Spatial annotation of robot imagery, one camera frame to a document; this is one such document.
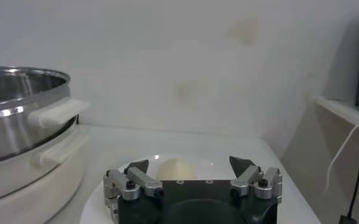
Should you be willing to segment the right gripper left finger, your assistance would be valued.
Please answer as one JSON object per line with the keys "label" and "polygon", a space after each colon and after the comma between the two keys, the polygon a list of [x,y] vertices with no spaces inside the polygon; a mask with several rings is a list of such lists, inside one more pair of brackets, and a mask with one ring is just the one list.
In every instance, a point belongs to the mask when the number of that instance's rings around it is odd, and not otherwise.
{"label": "right gripper left finger", "polygon": [[118,169],[107,170],[103,176],[104,197],[133,201],[141,193],[147,197],[161,199],[164,196],[163,183],[146,174],[149,167],[147,159],[130,163],[122,172]]}

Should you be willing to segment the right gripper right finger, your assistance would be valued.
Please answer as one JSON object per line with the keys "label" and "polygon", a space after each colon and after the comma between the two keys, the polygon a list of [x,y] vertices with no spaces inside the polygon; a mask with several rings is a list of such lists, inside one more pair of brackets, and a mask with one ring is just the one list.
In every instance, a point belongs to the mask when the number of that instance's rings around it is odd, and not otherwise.
{"label": "right gripper right finger", "polygon": [[252,191],[261,200],[276,198],[278,203],[282,202],[283,175],[279,168],[269,167],[262,171],[251,160],[235,156],[229,156],[229,163],[236,176],[230,185],[239,197],[247,196]]}

